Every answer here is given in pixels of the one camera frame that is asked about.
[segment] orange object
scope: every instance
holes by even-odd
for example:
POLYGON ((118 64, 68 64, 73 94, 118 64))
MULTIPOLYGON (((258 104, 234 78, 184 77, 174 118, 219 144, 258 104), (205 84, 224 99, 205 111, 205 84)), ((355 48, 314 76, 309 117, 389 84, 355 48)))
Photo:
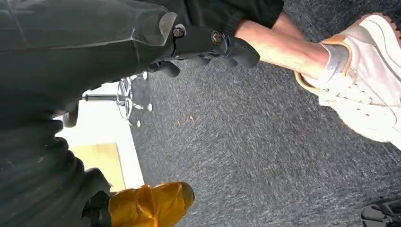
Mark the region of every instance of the orange object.
POLYGON ((112 227, 173 227, 195 199, 187 183, 127 189, 110 198, 112 227))

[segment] white wall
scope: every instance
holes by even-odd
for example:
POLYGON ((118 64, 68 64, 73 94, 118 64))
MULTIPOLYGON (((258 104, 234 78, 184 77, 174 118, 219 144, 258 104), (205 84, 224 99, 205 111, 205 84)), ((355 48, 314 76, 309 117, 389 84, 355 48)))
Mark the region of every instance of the white wall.
MULTIPOLYGON (((116 94, 118 83, 103 84, 91 94, 116 94)), ((77 126, 57 134, 73 146, 116 143, 126 188, 144 184, 130 126, 123 120, 115 102, 80 101, 77 126)))

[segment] black pants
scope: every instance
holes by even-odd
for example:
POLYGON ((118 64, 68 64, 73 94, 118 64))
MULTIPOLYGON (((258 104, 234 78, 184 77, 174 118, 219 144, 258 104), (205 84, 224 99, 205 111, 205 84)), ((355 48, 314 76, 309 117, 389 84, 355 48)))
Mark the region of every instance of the black pants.
POLYGON ((241 19, 272 28, 284 2, 282 0, 145 0, 166 7, 186 24, 211 27, 234 35, 241 19))

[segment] gray carpet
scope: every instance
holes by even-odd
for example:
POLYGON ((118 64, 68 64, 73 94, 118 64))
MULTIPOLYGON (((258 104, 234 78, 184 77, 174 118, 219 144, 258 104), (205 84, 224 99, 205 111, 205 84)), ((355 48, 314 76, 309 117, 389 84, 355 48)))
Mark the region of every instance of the gray carpet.
MULTIPOLYGON (((318 41, 396 5, 288 0, 285 9, 318 41)), ((195 190, 178 226, 360 226, 365 204, 401 196, 401 152, 350 131, 291 71, 180 66, 178 78, 155 73, 138 84, 154 111, 136 113, 142 127, 132 128, 146 183, 185 181, 195 190)))

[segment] bolt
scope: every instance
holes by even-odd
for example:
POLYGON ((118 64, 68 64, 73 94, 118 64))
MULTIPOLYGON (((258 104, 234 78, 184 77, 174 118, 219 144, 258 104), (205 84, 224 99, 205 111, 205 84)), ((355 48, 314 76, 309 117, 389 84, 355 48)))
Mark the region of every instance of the bolt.
POLYGON ((221 43, 221 34, 218 31, 213 31, 212 35, 212 43, 216 46, 220 45, 221 43))
POLYGON ((181 28, 176 28, 173 30, 173 35, 176 38, 180 38, 184 36, 184 31, 181 28))

